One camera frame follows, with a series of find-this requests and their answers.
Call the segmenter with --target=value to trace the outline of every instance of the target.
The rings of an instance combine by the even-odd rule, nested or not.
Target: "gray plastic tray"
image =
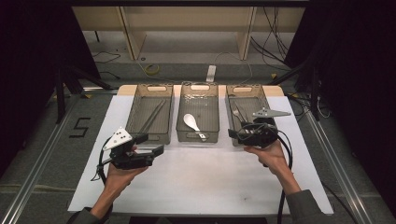
[[[183,120],[192,114],[198,128],[206,137],[205,143],[219,139],[219,87],[215,83],[183,83],[177,114],[177,138],[179,142],[204,142],[199,134]]]
[[[253,122],[253,113],[263,107],[269,108],[267,99],[262,89],[262,85],[228,85],[227,86],[227,114],[230,129],[244,132],[241,130],[241,120]],[[239,118],[233,113],[239,107]],[[236,139],[231,139],[235,147],[240,146]]]
[[[138,85],[125,130],[131,135],[148,133],[148,141],[143,144],[169,144],[173,114],[172,105],[172,85]]]

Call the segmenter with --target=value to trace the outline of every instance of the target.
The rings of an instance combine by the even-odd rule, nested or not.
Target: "person's left hand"
[[[122,191],[131,183],[135,176],[143,173],[149,167],[142,167],[132,170],[121,170],[117,169],[112,163],[108,166],[107,180],[105,183],[104,191],[111,193],[112,195],[119,196]]]

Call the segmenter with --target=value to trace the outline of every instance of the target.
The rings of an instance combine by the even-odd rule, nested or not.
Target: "gray floor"
[[[120,77],[120,79],[115,79],[110,74],[103,73],[102,79],[104,82],[113,86],[163,82],[160,79],[146,77],[140,66],[129,59],[122,34],[100,32],[100,43],[96,42],[93,32],[85,32],[85,35],[92,53],[109,51],[120,54],[120,57],[111,63],[97,64],[99,71],[111,72]],[[254,36],[256,39],[264,40],[265,34],[255,34]],[[287,43],[292,40],[292,34],[282,36],[285,36],[285,42]],[[277,52],[273,40],[268,47],[272,52]],[[175,81],[174,83],[181,80],[205,80],[207,67],[213,63],[218,66],[215,81],[221,84],[239,83],[249,78],[251,74],[248,64],[251,66],[253,75],[247,83],[265,84],[271,80],[271,74],[282,75],[285,73],[285,71],[265,65],[262,56],[254,49],[249,50],[248,64],[240,62],[228,53],[220,55],[215,61],[221,52],[230,52],[234,56],[237,55],[234,34],[152,33],[146,39],[138,62],[143,65],[148,63],[158,64],[161,67],[161,72],[156,77]],[[114,58],[114,55],[108,54],[94,57],[97,62],[105,62],[112,58]],[[286,68],[280,66],[276,61],[266,61],[269,64]],[[85,87],[94,87],[88,81],[81,80],[81,83]],[[285,93],[294,92],[293,83],[293,78],[282,83],[283,91]],[[18,223],[65,223],[70,217],[67,212],[68,204],[89,158],[111,97],[112,94],[93,93],[89,97],[78,99],[68,122],[65,124],[62,136],[50,155],[49,161],[39,177],[35,190],[25,205]],[[300,106],[294,101],[290,101],[290,103],[295,114],[299,114],[302,110]],[[43,108],[42,116],[36,124],[35,130],[26,140],[26,148],[19,152],[7,172],[0,179],[0,217],[7,211],[9,204],[35,164],[40,151],[46,145],[54,129],[56,116],[56,99],[51,98],[48,105]],[[89,129],[83,138],[70,138],[70,135],[82,133],[82,130],[74,129],[78,118],[90,118],[80,123]],[[300,129],[320,179],[347,204],[345,193],[337,182],[337,178],[307,120],[307,116],[296,118],[299,120]],[[339,159],[344,164],[354,187],[364,201],[364,206],[373,223],[396,223],[395,218],[361,168],[359,160],[352,156],[336,118],[333,116],[327,119],[321,118],[320,124],[329,137]],[[329,191],[326,192],[334,208],[334,223],[353,223],[340,203],[335,200]],[[113,216],[111,223],[128,223],[128,220],[128,217]],[[269,223],[276,223],[276,218],[268,217],[268,221]],[[288,217],[284,218],[283,223],[290,223],[290,219]]]

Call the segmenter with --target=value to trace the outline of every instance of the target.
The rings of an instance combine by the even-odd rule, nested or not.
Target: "white plastic spoon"
[[[202,141],[206,141],[206,137],[204,134],[201,133],[201,131],[199,130],[197,123],[195,121],[195,118],[193,115],[191,114],[185,114],[184,118],[183,118],[184,122],[192,129],[195,130],[196,133],[199,134],[199,136],[201,137]]]

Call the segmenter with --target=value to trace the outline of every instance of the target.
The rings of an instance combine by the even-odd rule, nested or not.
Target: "white paper sheet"
[[[153,166],[134,179],[114,202],[113,212],[139,216],[277,214],[281,186],[255,155],[232,145],[228,136],[224,92],[219,95],[219,112],[223,116],[220,116],[219,141],[216,144],[177,141],[179,91],[175,94],[171,143],[165,146],[165,152],[156,158]],[[101,180],[92,182],[91,179],[96,171],[100,148],[112,132],[126,124],[132,101],[133,97],[113,97],[69,211],[80,211],[96,202],[103,184]],[[292,113],[286,97],[268,97],[268,102],[274,110]],[[295,117],[276,118],[276,126],[291,141],[294,155],[292,170],[302,189],[310,189],[320,209],[325,214],[332,214]],[[288,213],[285,203],[284,214]]]

